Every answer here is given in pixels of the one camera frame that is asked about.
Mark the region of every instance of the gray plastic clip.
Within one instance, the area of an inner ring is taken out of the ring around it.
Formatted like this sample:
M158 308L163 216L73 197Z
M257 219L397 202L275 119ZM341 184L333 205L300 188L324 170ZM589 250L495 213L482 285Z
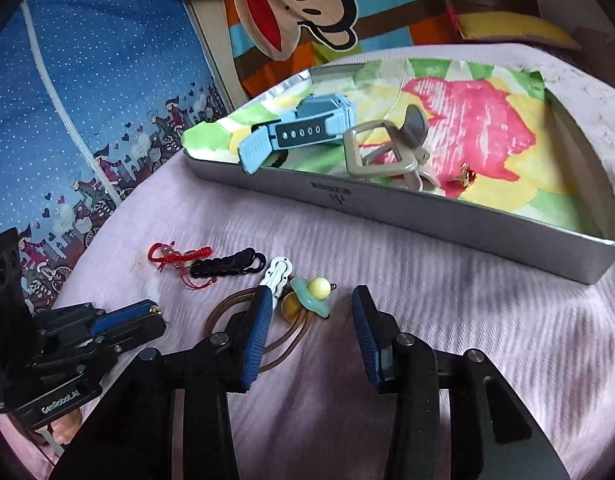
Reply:
M375 128L385 128L391 142L361 157L356 136ZM414 191L423 190L421 178L430 182L434 187L441 187L431 169L426 167L430 158L430 153L423 147L427 133L428 124L425 115L414 105L407 107L401 129L397 128L392 121L386 120L357 124L343 134L347 172L354 178L360 179L403 175L408 188ZM388 152L395 154L396 162L373 164L379 156Z

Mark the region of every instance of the black braided cord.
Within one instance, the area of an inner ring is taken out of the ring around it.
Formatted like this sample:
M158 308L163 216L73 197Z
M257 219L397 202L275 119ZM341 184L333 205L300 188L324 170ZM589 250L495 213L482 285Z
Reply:
M252 267L255 261L259 264ZM265 269L265 255L257 253L251 247L238 251L232 256L196 260L188 267L192 278L213 278L220 276L236 276L237 274L257 273Z

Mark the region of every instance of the yellow cushion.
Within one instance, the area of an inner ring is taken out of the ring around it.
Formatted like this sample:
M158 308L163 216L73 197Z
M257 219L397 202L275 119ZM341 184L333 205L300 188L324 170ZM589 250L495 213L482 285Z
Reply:
M459 16L461 32L473 41L533 41L581 50L561 27L516 12L470 12Z

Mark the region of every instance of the red monkey mouth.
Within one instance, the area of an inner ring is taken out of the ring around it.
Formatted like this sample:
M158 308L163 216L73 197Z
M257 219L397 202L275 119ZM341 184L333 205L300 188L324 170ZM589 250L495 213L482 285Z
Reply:
M278 52L281 51L281 29L268 0L246 0L254 25Z

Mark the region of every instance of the yellow bead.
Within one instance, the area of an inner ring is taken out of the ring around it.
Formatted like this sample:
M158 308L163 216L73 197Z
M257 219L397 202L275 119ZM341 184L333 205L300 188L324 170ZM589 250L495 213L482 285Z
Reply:
M284 319L292 324L299 317L303 305L299 303L296 292L289 293L281 302L281 314Z
M310 280L307 284L307 290L309 290L310 294L317 300L324 300L330 295L332 288L330 282L325 278L315 278L314 280Z

